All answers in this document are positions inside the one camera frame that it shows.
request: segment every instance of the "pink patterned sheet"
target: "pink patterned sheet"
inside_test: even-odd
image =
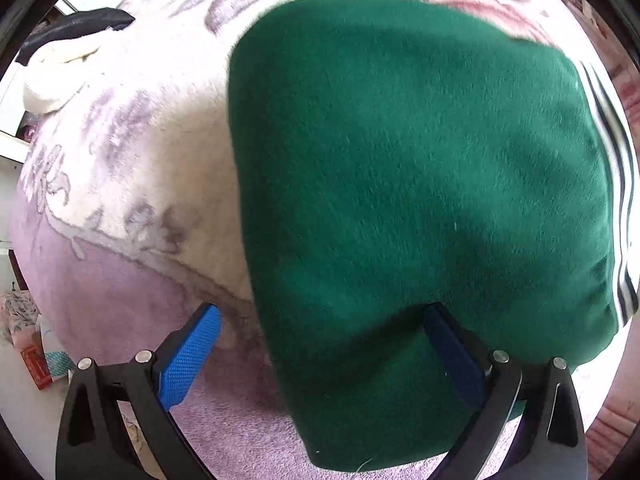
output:
[[[220,307],[219,343],[172,413],[222,480],[353,478],[306,458],[278,393],[242,250],[226,66],[240,35],[284,1],[126,0],[136,21],[90,57],[84,88],[43,118],[15,198],[20,267],[73,359],[129,360],[156,348],[200,302]],[[425,1],[599,62],[560,0]],[[357,478],[423,479],[439,459]]]

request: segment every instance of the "black and white striped trim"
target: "black and white striped trim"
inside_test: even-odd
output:
[[[575,60],[574,64],[609,162],[613,192],[612,293],[618,326],[622,328],[638,310],[640,269],[630,262],[630,256],[635,259],[630,251],[633,241],[630,228],[635,227],[635,211],[640,205],[640,198],[634,200],[640,182],[638,162],[622,104],[608,75],[604,72],[603,76],[598,76],[598,70],[592,64]]]

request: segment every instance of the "green fabric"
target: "green fabric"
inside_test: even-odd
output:
[[[561,52],[415,0],[299,0],[239,41],[228,112],[255,304],[317,466],[417,461],[468,421],[412,305],[530,362],[616,333],[606,159]]]

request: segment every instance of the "blue gripper pad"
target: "blue gripper pad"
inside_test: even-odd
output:
[[[215,305],[209,305],[192,327],[169,364],[160,372],[158,399],[165,410],[180,404],[200,367],[220,334],[222,318]]]
[[[423,323],[429,343],[455,389],[469,406],[480,408],[486,400],[484,372],[436,308],[428,306],[425,309]]]

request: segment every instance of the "black leather object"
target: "black leather object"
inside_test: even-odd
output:
[[[49,41],[73,40],[106,30],[108,27],[113,30],[121,30],[128,27],[134,20],[135,18],[128,12],[108,7],[74,12],[63,16],[42,30],[32,32],[22,45],[15,60],[21,65],[27,66],[36,50]]]

